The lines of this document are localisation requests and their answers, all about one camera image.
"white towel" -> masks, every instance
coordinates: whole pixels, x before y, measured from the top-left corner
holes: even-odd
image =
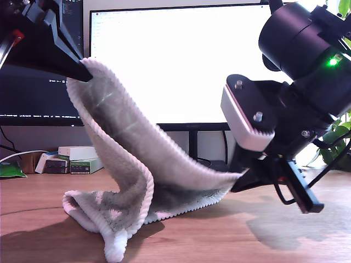
[[[119,191],[69,191],[63,207],[86,230],[101,233],[108,262],[120,262],[143,224],[218,203],[241,174],[195,162],[145,118],[111,70],[91,58],[82,63],[94,78],[68,79],[67,90]]]

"screw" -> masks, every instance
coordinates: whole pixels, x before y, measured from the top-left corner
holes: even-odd
[[[235,89],[241,89],[242,88],[242,81],[237,81],[235,84]]]
[[[310,132],[309,132],[309,130],[303,130],[301,132],[301,135],[304,136],[305,138],[309,138],[310,137]]]
[[[262,116],[263,113],[261,113],[261,111],[256,112],[256,114],[253,116],[253,120],[255,122],[261,122],[262,121]]]

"wooden desk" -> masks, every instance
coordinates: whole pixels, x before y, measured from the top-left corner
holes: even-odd
[[[61,199],[67,190],[116,189],[104,170],[1,181],[1,262],[106,262],[101,235],[65,214]],[[351,262],[351,174],[331,172],[314,192],[326,206],[308,215],[281,204],[271,186],[229,193],[142,226],[123,262]]]

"white box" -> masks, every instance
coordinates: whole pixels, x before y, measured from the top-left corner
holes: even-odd
[[[48,159],[53,159],[53,158],[58,158],[59,157],[59,153],[56,152],[45,152],[40,156],[39,162],[37,164],[37,167],[35,168],[35,172],[42,174],[44,172],[44,168],[45,168],[45,163],[46,160]]]
[[[67,161],[99,158],[93,146],[59,147],[59,158]]]

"computer monitor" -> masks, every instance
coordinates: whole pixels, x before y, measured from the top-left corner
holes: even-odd
[[[83,54],[83,2],[63,0],[63,22]],[[0,70],[0,125],[82,125],[66,77],[8,65]]]
[[[106,64],[149,120],[167,131],[226,130],[230,74],[290,81],[263,64],[266,4],[90,11],[90,56]]]

